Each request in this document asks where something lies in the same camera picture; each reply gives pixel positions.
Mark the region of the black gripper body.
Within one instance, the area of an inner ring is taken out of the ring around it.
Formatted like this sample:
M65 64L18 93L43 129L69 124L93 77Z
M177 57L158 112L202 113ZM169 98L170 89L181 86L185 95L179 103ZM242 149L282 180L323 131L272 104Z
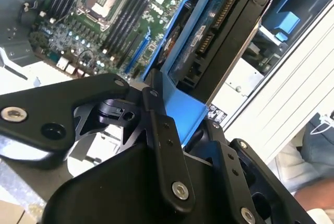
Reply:
M182 215L159 190L153 155L139 144L64 183L48 201L43 223L232 223L211 165L185 156L196 202Z

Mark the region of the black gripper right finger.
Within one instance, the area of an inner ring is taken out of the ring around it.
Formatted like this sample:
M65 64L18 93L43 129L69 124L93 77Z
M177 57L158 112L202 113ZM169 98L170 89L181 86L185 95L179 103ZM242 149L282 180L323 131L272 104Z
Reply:
M227 143L216 122L208 123L208 136L208 157L232 223L313 223L249 144L241 139Z

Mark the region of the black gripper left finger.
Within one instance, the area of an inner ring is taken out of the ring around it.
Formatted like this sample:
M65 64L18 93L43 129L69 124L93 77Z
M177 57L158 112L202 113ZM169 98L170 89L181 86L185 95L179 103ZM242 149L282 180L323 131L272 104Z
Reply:
M102 74L1 96L1 156L54 168L81 138L109 124L125 126L126 149L143 144L153 155L166 206L191 212L195 195L174 120L159 89L131 87Z

